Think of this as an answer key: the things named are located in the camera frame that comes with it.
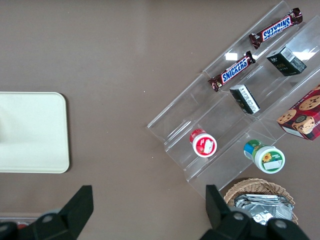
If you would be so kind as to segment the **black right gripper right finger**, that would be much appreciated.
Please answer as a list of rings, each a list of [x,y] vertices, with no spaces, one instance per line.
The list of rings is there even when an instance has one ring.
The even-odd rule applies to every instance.
[[[267,225],[255,222],[247,214],[232,211],[217,187],[207,185],[205,207],[211,229],[202,240],[308,240],[306,233],[290,220],[274,218]]]

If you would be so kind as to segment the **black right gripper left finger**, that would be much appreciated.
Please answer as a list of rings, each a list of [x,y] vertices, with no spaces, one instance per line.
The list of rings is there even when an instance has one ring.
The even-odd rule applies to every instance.
[[[0,224],[2,240],[76,240],[94,211],[93,188],[83,185],[57,213],[47,213],[24,228]]]

